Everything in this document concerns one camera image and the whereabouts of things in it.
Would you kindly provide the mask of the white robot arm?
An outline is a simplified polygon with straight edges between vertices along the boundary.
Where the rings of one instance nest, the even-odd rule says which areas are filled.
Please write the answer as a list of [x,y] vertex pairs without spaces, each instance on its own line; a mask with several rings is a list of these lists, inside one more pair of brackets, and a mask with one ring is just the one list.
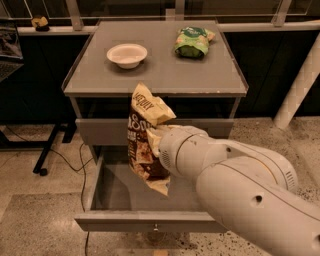
[[320,209],[296,195],[297,175],[281,154],[194,126],[147,130],[153,153],[195,183],[215,221],[272,256],[320,256]]

